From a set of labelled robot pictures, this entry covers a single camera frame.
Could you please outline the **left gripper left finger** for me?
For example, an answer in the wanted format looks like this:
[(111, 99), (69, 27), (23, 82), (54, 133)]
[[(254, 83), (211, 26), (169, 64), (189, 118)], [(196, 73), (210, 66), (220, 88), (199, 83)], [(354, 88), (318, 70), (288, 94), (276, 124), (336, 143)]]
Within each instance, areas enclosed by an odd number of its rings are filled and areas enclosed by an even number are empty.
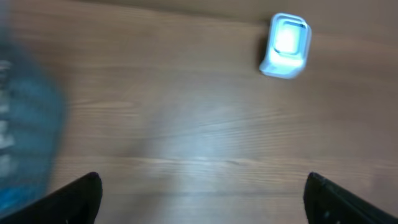
[(94, 224), (103, 196), (98, 173), (89, 172), (35, 203), (1, 219), (1, 224)]

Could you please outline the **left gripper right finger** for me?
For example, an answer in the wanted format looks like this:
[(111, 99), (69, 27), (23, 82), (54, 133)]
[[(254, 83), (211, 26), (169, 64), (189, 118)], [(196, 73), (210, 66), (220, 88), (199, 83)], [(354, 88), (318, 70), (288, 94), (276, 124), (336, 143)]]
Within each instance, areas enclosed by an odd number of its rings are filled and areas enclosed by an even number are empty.
[(303, 202), (309, 224), (397, 224), (396, 217), (316, 172), (307, 177)]

